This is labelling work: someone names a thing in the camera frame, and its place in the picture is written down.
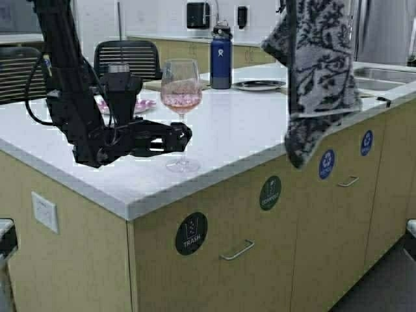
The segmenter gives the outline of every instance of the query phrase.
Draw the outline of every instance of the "pink liquid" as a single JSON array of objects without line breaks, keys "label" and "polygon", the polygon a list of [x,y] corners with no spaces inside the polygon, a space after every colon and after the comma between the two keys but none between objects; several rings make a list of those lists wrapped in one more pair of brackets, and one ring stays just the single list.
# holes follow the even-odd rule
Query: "pink liquid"
[{"label": "pink liquid", "polygon": [[190,112],[201,103],[201,100],[201,92],[197,94],[162,94],[162,102],[180,115]]}]

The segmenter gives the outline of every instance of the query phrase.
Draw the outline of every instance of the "black bottle cap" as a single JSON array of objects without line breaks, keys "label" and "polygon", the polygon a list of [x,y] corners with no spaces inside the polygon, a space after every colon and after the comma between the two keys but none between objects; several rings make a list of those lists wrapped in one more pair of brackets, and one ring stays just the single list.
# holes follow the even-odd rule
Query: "black bottle cap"
[{"label": "black bottle cap", "polygon": [[214,26],[213,31],[214,36],[221,36],[224,38],[232,39],[233,35],[231,33],[231,27],[228,25],[216,25]]}]

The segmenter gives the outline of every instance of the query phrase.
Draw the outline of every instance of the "stainless steel sink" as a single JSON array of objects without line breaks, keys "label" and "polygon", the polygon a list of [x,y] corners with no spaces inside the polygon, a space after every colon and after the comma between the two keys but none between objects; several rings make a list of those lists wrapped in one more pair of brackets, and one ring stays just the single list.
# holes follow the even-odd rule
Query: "stainless steel sink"
[{"label": "stainless steel sink", "polygon": [[392,81],[395,83],[412,83],[416,81],[416,72],[402,70],[385,70],[364,67],[354,71],[357,78],[367,78],[373,81]]},{"label": "stainless steel sink", "polygon": [[373,91],[388,91],[397,88],[398,86],[405,85],[404,83],[363,78],[356,78],[356,83],[359,89],[367,89]]}]

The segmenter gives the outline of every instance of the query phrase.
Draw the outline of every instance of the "black office chair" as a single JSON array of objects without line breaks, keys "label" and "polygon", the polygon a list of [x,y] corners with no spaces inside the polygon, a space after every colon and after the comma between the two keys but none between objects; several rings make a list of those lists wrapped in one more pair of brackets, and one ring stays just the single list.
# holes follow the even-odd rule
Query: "black office chair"
[{"label": "black office chair", "polygon": [[133,75],[144,82],[161,80],[162,71],[156,45],[149,41],[108,41],[96,48],[94,69],[101,77],[107,73],[109,64],[127,63]]},{"label": "black office chair", "polygon": [[[26,82],[39,55],[33,47],[0,47],[0,105],[25,100]],[[46,98],[46,76],[42,62],[33,76],[29,99]]]}]

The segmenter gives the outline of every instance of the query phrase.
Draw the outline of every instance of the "compost sticker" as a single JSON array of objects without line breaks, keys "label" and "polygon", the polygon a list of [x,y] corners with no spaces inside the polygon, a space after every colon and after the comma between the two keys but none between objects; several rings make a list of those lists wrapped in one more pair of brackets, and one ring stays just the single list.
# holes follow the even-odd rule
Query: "compost sticker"
[{"label": "compost sticker", "polygon": [[319,177],[322,180],[327,179],[335,166],[335,152],[332,149],[329,149],[322,156],[319,163]]},{"label": "compost sticker", "polygon": [[270,177],[260,192],[260,207],[264,211],[271,210],[277,204],[281,194],[281,181],[279,177]]},{"label": "compost sticker", "polygon": [[372,148],[372,142],[374,141],[374,135],[371,130],[368,130],[361,142],[361,156],[367,156]]},{"label": "compost sticker", "polygon": [[192,255],[202,246],[208,232],[208,220],[202,213],[193,213],[180,225],[176,233],[176,250]]}]

